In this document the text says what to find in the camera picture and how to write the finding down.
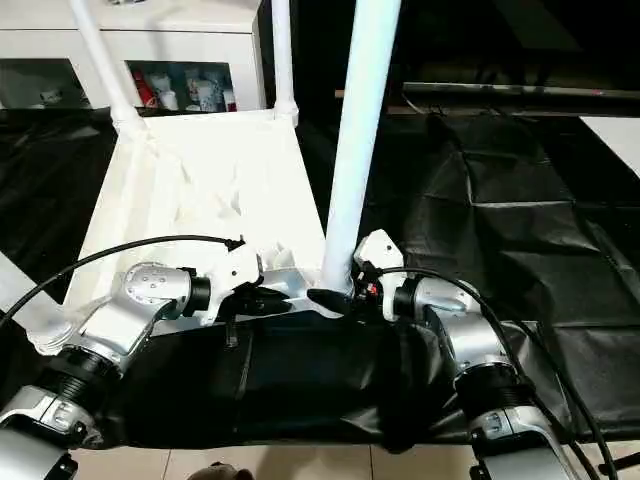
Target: tile floor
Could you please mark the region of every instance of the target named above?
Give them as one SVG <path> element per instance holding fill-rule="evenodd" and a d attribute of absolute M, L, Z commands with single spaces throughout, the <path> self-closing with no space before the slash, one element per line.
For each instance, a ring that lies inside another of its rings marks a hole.
<path fill-rule="evenodd" d="M 614 456 L 640 451 L 640 442 L 611 444 Z M 595 446 L 587 454 L 598 462 Z M 369 446 L 254 446 L 216 450 L 76 451 L 76 480 L 186 480 L 213 462 L 251 470 L 256 480 L 469 480 L 469 447 L 415 447 L 390 455 Z M 621 472 L 621 480 L 640 480 L 640 468 Z"/>

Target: red can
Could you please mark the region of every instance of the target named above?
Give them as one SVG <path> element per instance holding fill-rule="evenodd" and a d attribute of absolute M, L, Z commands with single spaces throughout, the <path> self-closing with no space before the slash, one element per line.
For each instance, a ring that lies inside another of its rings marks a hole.
<path fill-rule="evenodd" d="M 156 99 L 155 95 L 153 94 L 153 90 L 151 90 L 151 87 L 147 85 L 142 72 L 133 72 L 133 80 L 136 83 L 136 88 L 138 89 L 138 95 L 140 95 L 142 105 L 147 108 L 158 108 L 158 99 Z"/>

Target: white pole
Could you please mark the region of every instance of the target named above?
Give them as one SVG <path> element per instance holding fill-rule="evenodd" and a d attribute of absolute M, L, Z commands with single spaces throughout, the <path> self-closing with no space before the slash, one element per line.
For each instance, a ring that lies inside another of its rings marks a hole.
<path fill-rule="evenodd" d="M 402 0 L 358 0 L 333 173 L 322 286 L 351 293 L 371 155 Z"/>
<path fill-rule="evenodd" d="M 78 30 L 80 30 L 84 38 L 93 63 L 102 79 L 102 84 L 109 95 L 111 118 L 114 127 L 118 131 L 122 129 L 131 129 L 133 131 L 144 129 L 143 120 L 127 100 L 107 46 L 96 22 L 91 16 L 86 0 L 69 0 L 69 3 L 78 24 Z"/>
<path fill-rule="evenodd" d="M 291 117 L 298 125 L 298 105 L 293 94 L 291 18 L 289 0 L 272 0 L 273 58 L 276 75 L 276 115 Z"/>
<path fill-rule="evenodd" d="M 6 312 L 36 284 L 7 257 L 0 253 L 0 308 Z M 26 330 L 38 352 L 55 355 L 72 333 L 62 307 L 44 292 L 33 297 L 13 319 Z"/>

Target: black fabric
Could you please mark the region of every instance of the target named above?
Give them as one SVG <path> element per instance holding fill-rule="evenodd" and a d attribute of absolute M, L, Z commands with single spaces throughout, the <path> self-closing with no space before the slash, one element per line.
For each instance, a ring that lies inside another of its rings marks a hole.
<path fill-rule="evenodd" d="M 77 256 L 115 137 L 100 114 L 2 120 L 0 247 L 41 280 Z M 325 222 L 337 123 L 303 119 L 298 136 Z M 476 286 L 580 438 L 584 422 L 510 318 L 539 332 L 608 438 L 637 438 L 639 183 L 578 119 L 383 119 L 361 234 L 384 228 L 409 265 Z M 152 339 L 108 399 L 103 447 L 466 441 L 423 326 L 306 313 L 237 329 L 235 349 L 224 326 Z M 39 365 L 15 325 L 0 343 L 6 401 Z"/>

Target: bottle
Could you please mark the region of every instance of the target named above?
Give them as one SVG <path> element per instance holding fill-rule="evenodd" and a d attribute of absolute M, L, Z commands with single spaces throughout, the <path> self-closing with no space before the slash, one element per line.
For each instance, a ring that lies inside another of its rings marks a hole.
<path fill-rule="evenodd" d="M 198 98 L 203 112 L 218 112 L 216 85 L 209 80 L 198 81 Z"/>
<path fill-rule="evenodd" d="M 158 100 L 153 95 L 149 85 L 147 85 L 142 72 L 138 70 L 133 72 L 133 80 L 136 84 L 136 88 L 138 89 L 138 95 L 140 95 L 142 105 L 147 108 L 158 108 Z"/>
<path fill-rule="evenodd" d="M 207 70 L 204 72 L 204 78 L 209 80 L 213 86 L 213 103 L 215 104 L 216 112 L 225 112 L 224 101 L 224 73 L 219 69 Z"/>
<path fill-rule="evenodd" d="M 236 105 L 236 96 L 233 94 L 233 90 L 224 91 L 224 104 L 227 112 L 238 111 L 238 106 Z"/>
<path fill-rule="evenodd" d="M 198 82 L 200 81 L 200 69 L 198 67 L 188 67 L 184 70 L 184 77 L 189 91 L 189 98 L 194 103 L 199 103 Z"/>

